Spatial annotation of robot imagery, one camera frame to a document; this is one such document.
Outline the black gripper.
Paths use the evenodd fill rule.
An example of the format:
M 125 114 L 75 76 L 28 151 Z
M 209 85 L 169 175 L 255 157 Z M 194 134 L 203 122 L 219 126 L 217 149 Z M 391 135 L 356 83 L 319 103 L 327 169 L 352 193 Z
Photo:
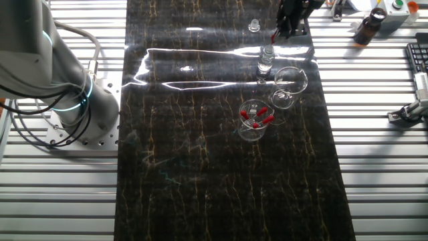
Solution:
M 325 0 L 280 0 L 277 17 L 278 35 L 281 37 L 302 36 L 309 32 L 307 18 L 315 9 L 321 8 Z M 297 17 L 292 27 L 291 18 Z

